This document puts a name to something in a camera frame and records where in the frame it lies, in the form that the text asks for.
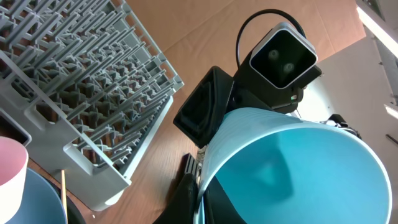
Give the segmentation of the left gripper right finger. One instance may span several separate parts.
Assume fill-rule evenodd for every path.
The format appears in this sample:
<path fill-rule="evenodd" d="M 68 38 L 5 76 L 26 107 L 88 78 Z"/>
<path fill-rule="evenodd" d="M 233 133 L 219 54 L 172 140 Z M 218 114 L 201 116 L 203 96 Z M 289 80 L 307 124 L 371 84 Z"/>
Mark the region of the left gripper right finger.
<path fill-rule="evenodd" d="M 246 224 L 216 177 L 205 191 L 206 224 Z"/>

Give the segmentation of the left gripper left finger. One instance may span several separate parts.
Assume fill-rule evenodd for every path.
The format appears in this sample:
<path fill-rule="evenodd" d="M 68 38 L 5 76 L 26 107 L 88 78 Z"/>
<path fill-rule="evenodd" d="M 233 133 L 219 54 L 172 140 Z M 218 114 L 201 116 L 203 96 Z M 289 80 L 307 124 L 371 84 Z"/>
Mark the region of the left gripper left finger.
<path fill-rule="evenodd" d="M 192 224 L 198 186 L 193 174 L 185 174 L 174 196 L 154 224 Z"/>

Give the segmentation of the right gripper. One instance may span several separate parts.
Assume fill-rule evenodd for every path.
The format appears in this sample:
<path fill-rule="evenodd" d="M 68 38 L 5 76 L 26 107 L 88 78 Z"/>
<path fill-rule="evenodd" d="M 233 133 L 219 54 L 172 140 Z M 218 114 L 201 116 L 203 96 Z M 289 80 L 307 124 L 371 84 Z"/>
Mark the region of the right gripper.
<path fill-rule="evenodd" d="M 287 88 L 278 89 L 251 68 L 250 58 L 248 54 L 233 78 L 220 67 L 211 67 L 174 117 L 173 124 L 197 147 L 211 141 L 226 111 L 239 108 L 282 114 L 295 111 L 303 100 L 304 89 L 322 74 L 314 66 Z"/>

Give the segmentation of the light blue cup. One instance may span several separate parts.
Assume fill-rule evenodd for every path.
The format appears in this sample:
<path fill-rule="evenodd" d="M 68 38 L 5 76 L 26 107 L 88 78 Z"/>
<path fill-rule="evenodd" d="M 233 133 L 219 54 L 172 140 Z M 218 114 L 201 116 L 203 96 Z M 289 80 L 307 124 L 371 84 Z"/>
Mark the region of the light blue cup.
<path fill-rule="evenodd" d="M 195 223 L 216 177 L 246 223 L 388 223 L 386 168 L 343 129 L 258 108 L 227 113 L 205 152 Z"/>

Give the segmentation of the pink cup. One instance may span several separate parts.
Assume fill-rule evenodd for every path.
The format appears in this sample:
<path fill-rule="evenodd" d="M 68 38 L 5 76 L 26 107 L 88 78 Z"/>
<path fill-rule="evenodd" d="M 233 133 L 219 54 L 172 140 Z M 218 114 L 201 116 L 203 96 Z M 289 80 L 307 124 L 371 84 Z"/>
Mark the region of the pink cup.
<path fill-rule="evenodd" d="M 28 160 L 27 149 L 20 142 L 1 137 L 1 224 L 21 205 Z"/>

